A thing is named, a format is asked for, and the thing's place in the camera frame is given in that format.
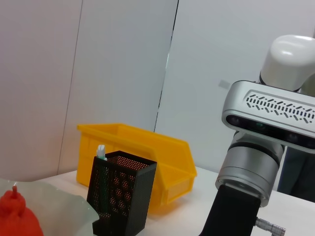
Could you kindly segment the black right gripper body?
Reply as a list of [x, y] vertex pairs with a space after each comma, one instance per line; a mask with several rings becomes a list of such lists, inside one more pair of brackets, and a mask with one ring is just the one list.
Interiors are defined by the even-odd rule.
[[202, 236], [250, 236], [260, 199], [234, 188], [219, 187], [203, 227]]

